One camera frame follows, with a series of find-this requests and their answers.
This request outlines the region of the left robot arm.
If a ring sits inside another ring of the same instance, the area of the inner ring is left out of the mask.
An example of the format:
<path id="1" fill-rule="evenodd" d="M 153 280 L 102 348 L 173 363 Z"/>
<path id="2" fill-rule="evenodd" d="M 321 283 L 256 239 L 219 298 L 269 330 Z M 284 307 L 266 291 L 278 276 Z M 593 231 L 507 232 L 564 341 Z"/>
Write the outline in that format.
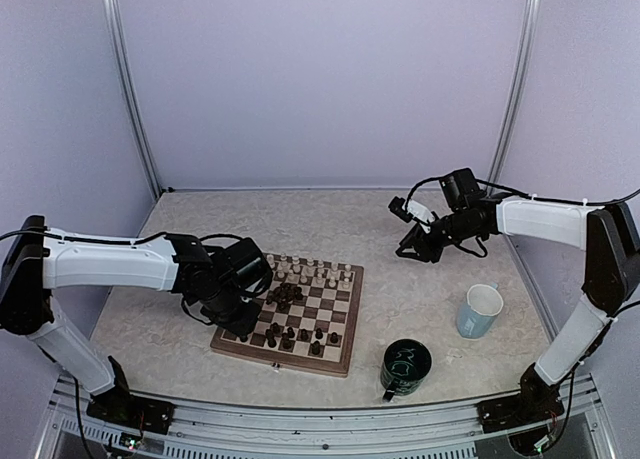
<path id="1" fill-rule="evenodd" d="M 121 424 L 133 422 L 140 403 L 121 365 L 99 352 L 62 310 L 55 294 L 72 289 L 134 288 L 177 295 L 196 321 L 237 336 L 252 332 L 255 299 L 273 271 L 258 245 L 235 236 L 228 246 L 159 232 L 139 238 L 93 236 L 50 228 L 39 215 L 6 232 L 11 243 L 1 265 L 1 327 L 24 336 L 58 363 Z"/>

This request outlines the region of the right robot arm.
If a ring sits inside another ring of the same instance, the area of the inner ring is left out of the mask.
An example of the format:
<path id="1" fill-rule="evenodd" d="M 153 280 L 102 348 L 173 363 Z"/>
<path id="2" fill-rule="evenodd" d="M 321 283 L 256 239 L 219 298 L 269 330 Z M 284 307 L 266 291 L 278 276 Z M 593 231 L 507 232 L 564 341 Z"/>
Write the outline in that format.
<path id="1" fill-rule="evenodd" d="M 601 344 L 639 285 L 639 233 L 623 202 L 563 204 L 515 199 L 483 191 L 454 193 L 450 212 L 438 216 L 411 198 L 392 199 L 390 211 L 410 232 L 398 255 L 426 263 L 466 239 L 502 235 L 524 246 L 519 258 L 544 301 L 559 287 L 550 309 L 558 330 L 549 347 L 523 373 L 511 412 L 535 421 L 557 400 L 560 384 Z"/>

